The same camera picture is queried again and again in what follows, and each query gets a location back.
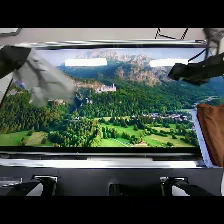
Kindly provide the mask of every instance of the sky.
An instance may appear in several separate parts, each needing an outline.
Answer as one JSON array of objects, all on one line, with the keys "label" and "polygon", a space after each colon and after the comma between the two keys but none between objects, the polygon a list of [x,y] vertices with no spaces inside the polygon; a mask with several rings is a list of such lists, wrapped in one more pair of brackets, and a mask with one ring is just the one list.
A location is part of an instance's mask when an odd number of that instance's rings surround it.
[{"label": "sky", "polygon": [[[203,48],[107,48],[108,51],[117,52],[120,54],[148,55],[154,59],[166,59],[166,58],[184,58],[190,59]],[[60,49],[60,50],[38,50],[38,54],[48,60],[51,64],[59,66],[65,63],[66,59],[76,58],[78,55],[85,54],[91,51],[105,51],[102,49]],[[194,62],[204,60],[204,53],[200,55]]]}]

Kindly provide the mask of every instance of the television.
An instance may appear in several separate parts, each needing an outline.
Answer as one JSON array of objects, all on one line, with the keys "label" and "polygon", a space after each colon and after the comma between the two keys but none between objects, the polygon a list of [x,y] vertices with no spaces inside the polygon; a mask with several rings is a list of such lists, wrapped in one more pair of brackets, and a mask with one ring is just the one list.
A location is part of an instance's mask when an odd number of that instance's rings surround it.
[{"label": "television", "polygon": [[[12,81],[1,102],[0,150],[199,152],[191,109],[201,102],[224,103],[224,79],[198,87],[168,73],[169,61],[202,50],[162,44],[37,47],[76,87],[74,101],[48,99],[37,107],[29,103],[30,91]],[[204,54],[193,61],[203,59]]]}]

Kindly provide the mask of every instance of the mountain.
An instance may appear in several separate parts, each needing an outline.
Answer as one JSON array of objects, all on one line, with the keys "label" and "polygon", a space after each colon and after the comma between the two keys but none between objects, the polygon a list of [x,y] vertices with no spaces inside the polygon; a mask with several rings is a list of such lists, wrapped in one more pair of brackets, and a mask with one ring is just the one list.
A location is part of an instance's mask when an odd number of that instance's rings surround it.
[{"label": "mountain", "polygon": [[168,67],[150,67],[151,57],[147,55],[120,54],[114,51],[90,51],[76,58],[106,58],[107,66],[68,67],[58,66],[65,74],[79,78],[114,79],[144,82],[149,86],[171,81]]}]

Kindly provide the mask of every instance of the landscape image on screen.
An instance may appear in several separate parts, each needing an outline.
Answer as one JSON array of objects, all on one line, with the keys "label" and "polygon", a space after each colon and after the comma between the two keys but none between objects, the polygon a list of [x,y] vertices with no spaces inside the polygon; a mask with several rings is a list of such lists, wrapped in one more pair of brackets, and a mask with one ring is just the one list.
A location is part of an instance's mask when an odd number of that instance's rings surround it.
[{"label": "landscape image on screen", "polygon": [[[76,87],[74,102],[31,105],[29,90],[13,81],[0,109],[0,146],[196,147],[191,109],[224,104],[223,77],[198,87],[169,79],[171,67],[151,67],[150,61],[189,59],[202,50],[39,50]],[[106,58],[107,65],[65,66],[66,59],[91,58]]]}]

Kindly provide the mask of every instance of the white castle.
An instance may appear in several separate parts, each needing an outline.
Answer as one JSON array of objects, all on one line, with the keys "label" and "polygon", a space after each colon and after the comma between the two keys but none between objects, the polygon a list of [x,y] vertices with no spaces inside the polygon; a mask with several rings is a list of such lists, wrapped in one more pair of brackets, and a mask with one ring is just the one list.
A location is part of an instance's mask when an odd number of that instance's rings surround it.
[{"label": "white castle", "polygon": [[116,86],[113,84],[112,86],[101,86],[99,88],[96,89],[96,92],[97,93],[102,93],[102,92],[115,92],[117,89],[116,89]]}]

